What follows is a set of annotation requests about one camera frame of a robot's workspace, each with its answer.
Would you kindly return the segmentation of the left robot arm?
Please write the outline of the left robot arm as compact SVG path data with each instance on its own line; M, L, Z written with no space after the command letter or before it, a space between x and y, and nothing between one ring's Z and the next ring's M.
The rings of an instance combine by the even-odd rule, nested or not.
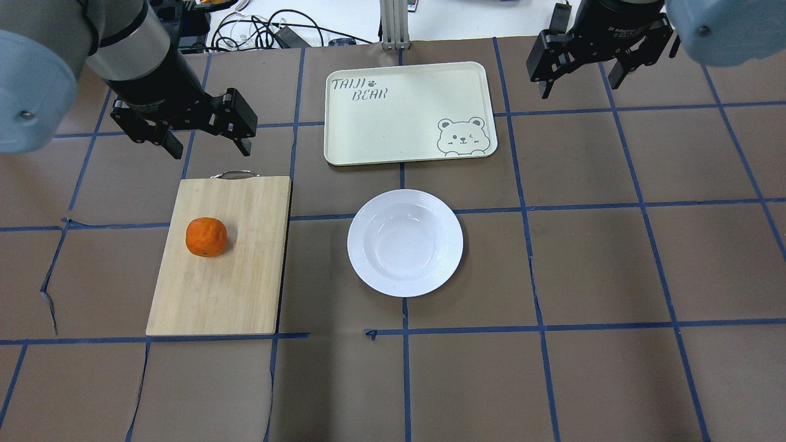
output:
M250 155L258 118L235 88L205 92L148 1L3 1L1 150L31 153L56 135L88 66L112 90L111 118L132 142L184 147L175 131L231 140Z

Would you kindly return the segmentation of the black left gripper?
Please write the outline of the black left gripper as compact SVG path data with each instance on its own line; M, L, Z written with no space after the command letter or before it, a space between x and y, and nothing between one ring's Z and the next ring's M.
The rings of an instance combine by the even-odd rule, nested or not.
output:
M231 139L244 157L252 153L258 117L236 88L213 97L166 98L149 104L116 99L110 116L134 141L149 141L181 160L184 146L172 132L199 130Z

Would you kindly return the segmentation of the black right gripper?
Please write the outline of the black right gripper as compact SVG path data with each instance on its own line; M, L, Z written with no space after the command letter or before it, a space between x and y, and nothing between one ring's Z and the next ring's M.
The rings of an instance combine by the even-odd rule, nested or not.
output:
M548 99L556 79L586 64L616 61L607 81L617 90L637 68L656 64L673 34L666 16L632 29L598 19L584 19L569 31L547 28L536 37L527 73L532 83L539 83L540 98Z

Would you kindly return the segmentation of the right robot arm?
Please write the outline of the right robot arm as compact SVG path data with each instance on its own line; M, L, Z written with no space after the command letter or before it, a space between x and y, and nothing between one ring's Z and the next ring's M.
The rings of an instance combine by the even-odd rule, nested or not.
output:
M682 48L706 66L738 66L785 46L783 1L581 1L556 4L526 61L532 83L547 99L553 84L587 64L614 61L612 89L642 66Z

